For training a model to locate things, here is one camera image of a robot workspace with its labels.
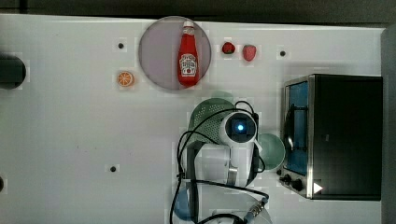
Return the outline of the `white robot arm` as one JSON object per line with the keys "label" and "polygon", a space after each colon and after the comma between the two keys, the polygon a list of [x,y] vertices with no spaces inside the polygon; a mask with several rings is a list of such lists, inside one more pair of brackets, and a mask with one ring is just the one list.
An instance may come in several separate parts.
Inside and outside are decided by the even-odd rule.
{"label": "white robot arm", "polygon": [[259,173],[263,160],[257,141],[257,123],[245,111],[232,112],[215,127],[219,141],[194,141],[184,147],[185,202],[188,219],[200,224],[203,185],[248,192],[248,185]]}

